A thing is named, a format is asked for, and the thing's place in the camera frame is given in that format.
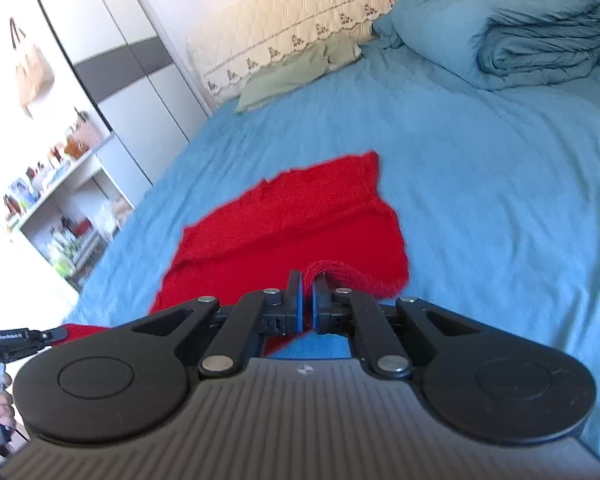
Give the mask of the person's left hand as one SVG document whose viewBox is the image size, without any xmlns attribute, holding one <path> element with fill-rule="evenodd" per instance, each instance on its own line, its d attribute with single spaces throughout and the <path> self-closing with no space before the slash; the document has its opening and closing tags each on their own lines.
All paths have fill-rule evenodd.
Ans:
<svg viewBox="0 0 600 480">
<path fill-rule="evenodd" d="M 16 426 L 14 399 L 7 391 L 11 384 L 12 378 L 9 374 L 4 374 L 0 381 L 0 424 L 9 430 Z"/>
</svg>

